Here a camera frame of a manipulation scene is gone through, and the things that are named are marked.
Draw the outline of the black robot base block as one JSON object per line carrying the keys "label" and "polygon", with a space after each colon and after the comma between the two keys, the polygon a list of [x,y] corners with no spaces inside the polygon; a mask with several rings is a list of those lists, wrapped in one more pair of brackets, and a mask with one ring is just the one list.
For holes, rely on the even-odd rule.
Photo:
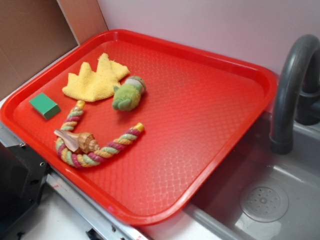
{"label": "black robot base block", "polygon": [[0,145],[0,234],[40,203],[49,165],[31,147]]}

